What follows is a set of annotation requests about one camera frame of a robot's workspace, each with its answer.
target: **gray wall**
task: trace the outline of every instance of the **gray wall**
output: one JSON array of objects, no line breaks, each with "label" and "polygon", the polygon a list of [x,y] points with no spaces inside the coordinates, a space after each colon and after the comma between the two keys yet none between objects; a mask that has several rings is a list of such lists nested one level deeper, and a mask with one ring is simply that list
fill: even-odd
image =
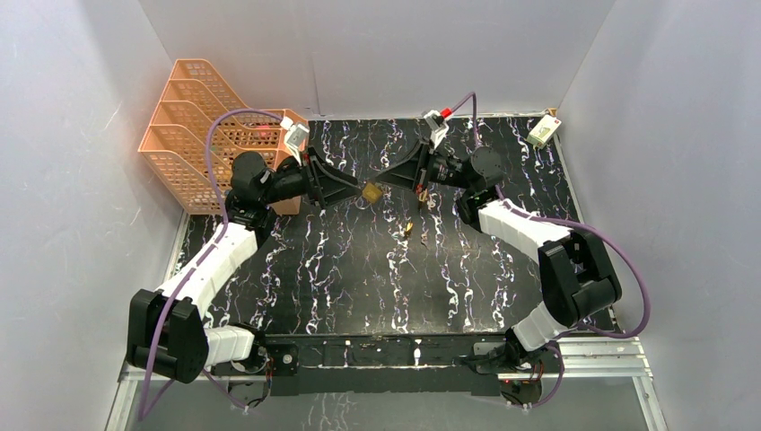
[{"label": "gray wall", "polygon": [[136,1],[0,7],[2,429],[102,429],[179,206],[136,154],[171,62]]},{"label": "gray wall", "polygon": [[759,2],[619,0],[561,105],[586,218],[651,284],[643,344],[672,429],[758,429],[759,100]]},{"label": "gray wall", "polygon": [[563,99],[613,0],[140,0],[170,57],[212,61],[248,105],[419,116]]}]

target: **purple cable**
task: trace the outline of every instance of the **purple cable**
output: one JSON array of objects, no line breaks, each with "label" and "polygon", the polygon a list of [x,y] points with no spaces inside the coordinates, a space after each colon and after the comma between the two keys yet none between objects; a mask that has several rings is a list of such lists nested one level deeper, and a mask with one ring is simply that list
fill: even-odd
[{"label": "purple cable", "polygon": [[623,260],[624,263],[632,271],[632,274],[634,275],[634,279],[637,280],[637,284],[640,287],[640,292],[642,293],[642,297],[643,297],[643,317],[639,325],[637,325],[637,327],[634,328],[631,332],[626,332],[621,334],[617,332],[606,332],[604,330],[595,328],[594,326],[588,325],[586,323],[579,323],[577,325],[578,328],[584,329],[584,330],[590,330],[598,335],[602,335],[604,337],[610,337],[612,339],[630,339],[631,337],[636,337],[644,330],[644,328],[647,326],[648,321],[650,321],[650,311],[651,311],[650,292],[648,291],[647,285],[644,282],[642,273],[640,273],[639,269],[637,269],[637,267],[634,265],[631,258],[629,258],[629,255],[627,255],[625,251],[623,251],[615,242],[613,242],[613,240],[610,237],[598,231],[594,227],[589,226],[588,224],[574,222],[573,220],[565,220],[563,218],[548,218],[548,217],[542,217],[542,216],[526,213],[518,209],[517,207],[515,207],[512,204],[512,202],[504,200],[503,193],[499,187],[497,187],[497,195],[503,201],[503,204],[508,209],[508,211],[510,211],[511,213],[517,216],[521,216],[529,220],[536,220],[538,222],[561,224],[567,227],[572,227],[573,229],[581,229],[583,231],[592,233],[593,235],[600,238],[611,249],[613,249],[613,251],[615,251],[618,254],[618,256],[621,257],[621,260]]},{"label": "purple cable", "polygon": [[552,391],[550,391],[545,398],[537,401],[536,404],[532,404],[532,408],[546,404],[552,397],[555,396],[555,392],[560,389],[560,382],[563,380],[563,373],[565,373],[565,364],[563,363],[563,356],[560,354],[560,350],[555,348],[555,346],[547,346],[547,350],[554,353],[557,357],[557,360],[560,361],[560,372],[557,373],[557,380],[555,381],[555,386],[552,388]]},{"label": "purple cable", "polygon": [[476,139],[476,146],[481,146],[481,138],[478,136],[478,120],[476,119],[476,92],[469,92],[461,101],[451,109],[455,113],[468,99],[473,98],[473,138]]},{"label": "purple cable", "polygon": [[[209,132],[206,134],[206,142],[204,144],[205,147],[205,157],[206,157],[206,170],[209,173],[209,182],[211,182],[212,189],[214,190],[214,194],[216,195],[217,203],[219,204],[220,209],[222,210],[222,231],[219,232],[219,235],[217,235],[216,238],[214,238],[214,243],[209,248],[206,253],[201,255],[196,265],[201,264],[206,259],[206,256],[209,255],[209,252],[211,252],[212,248],[216,247],[216,244],[219,243],[219,241],[224,237],[224,234],[227,232],[227,224],[230,223],[230,220],[227,216],[227,211],[224,209],[224,197],[222,196],[222,191],[219,190],[219,185],[216,182],[216,176],[214,175],[214,166],[212,164],[212,137],[214,136],[214,132],[216,131],[216,128],[219,127],[220,124],[222,124],[223,121],[228,119],[229,117],[232,117],[233,115],[238,114],[258,114],[258,115],[264,115],[267,117],[270,117],[271,119],[274,119],[278,123],[283,121],[283,117],[273,114],[272,112],[267,112],[265,110],[253,110],[251,108],[243,108],[240,110],[231,110],[229,112],[225,112],[220,118],[216,119],[212,126],[209,128]],[[151,412],[151,409],[153,409],[153,406],[156,405],[156,402],[159,400],[159,397],[161,397],[164,392],[169,389],[169,386],[173,381],[169,381],[168,383],[164,384],[162,388],[159,390],[159,393],[156,394],[156,397],[151,401],[150,405],[146,405],[148,402],[148,391],[151,388],[151,377],[153,375],[153,365],[156,362],[156,353],[159,349],[159,337],[162,334],[162,328],[164,326],[164,322],[166,322],[167,317],[169,316],[169,311],[171,309],[171,305],[174,303],[174,300],[177,299],[177,296],[179,295],[179,291],[182,290],[182,287],[185,286],[185,284],[190,280],[190,276],[193,275],[193,273],[196,272],[194,268],[191,268],[188,273],[179,281],[177,284],[177,287],[174,288],[174,291],[172,291],[170,297],[167,299],[166,303],[164,304],[162,308],[162,313],[159,315],[159,320],[156,322],[156,329],[153,331],[153,339],[151,340],[151,349],[148,350],[148,362],[145,364],[145,377],[143,378],[143,388],[140,391],[140,405],[138,406],[137,410],[137,420],[143,420],[148,413]]]},{"label": "purple cable", "polygon": [[[476,93],[475,92],[469,92],[468,95],[466,95],[461,101],[459,101],[454,107],[452,108],[452,113],[454,111],[458,110],[462,105],[465,104],[468,99],[473,98],[473,138],[476,140],[476,147],[481,146],[481,139],[478,136],[478,123],[476,120],[476,113],[477,113],[477,106],[476,106]],[[604,337],[610,337],[612,339],[630,339],[631,337],[636,337],[639,335],[644,328],[647,326],[648,321],[650,321],[650,311],[651,311],[651,305],[650,305],[650,293],[648,292],[647,285],[644,282],[644,279],[642,277],[642,274],[639,272],[639,270],[636,268],[632,260],[629,258],[629,256],[620,248],[618,245],[613,242],[613,240],[605,235],[604,233],[598,231],[597,229],[593,228],[592,226],[589,226],[587,224],[574,222],[573,220],[565,220],[562,218],[548,218],[548,217],[542,217],[537,215],[532,215],[527,212],[519,210],[517,207],[513,207],[512,203],[505,200],[504,194],[502,193],[502,189],[500,189],[499,186],[496,186],[497,190],[497,196],[499,199],[503,202],[504,206],[510,211],[511,213],[521,216],[523,218],[527,218],[529,220],[536,220],[539,222],[545,222],[545,223],[552,223],[552,224],[561,224],[564,226],[572,227],[574,229],[581,229],[583,231],[590,232],[597,237],[599,237],[605,244],[607,244],[611,249],[613,249],[616,253],[618,253],[618,256],[621,257],[621,259],[624,261],[624,263],[629,267],[629,269],[632,271],[632,274],[634,275],[634,278],[637,280],[637,284],[640,287],[640,292],[642,293],[643,297],[643,317],[640,321],[640,324],[637,325],[634,330],[628,333],[624,334],[618,334],[615,332],[606,332],[604,330],[601,330],[599,328],[595,328],[591,325],[587,325],[586,323],[579,323],[577,325],[578,328],[590,330],[598,335],[604,336]],[[564,337],[565,335],[570,334],[573,332],[572,330],[568,330],[566,332],[561,333],[555,339],[560,339]],[[552,388],[552,391],[543,399],[537,402],[533,405],[533,407],[539,407],[541,405],[544,405],[547,403],[557,392],[557,389],[560,387],[560,382],[563,380],[563,373],[565,372],[565,365],[563,363],[563,356],[560,353],[560,350],[558,348],[555,348],[554,346],[547,346],[547,350],[555,353],[558,360],[560,360],[560,374],[557,376],[557,382],[555,383],[555,387]]]}]

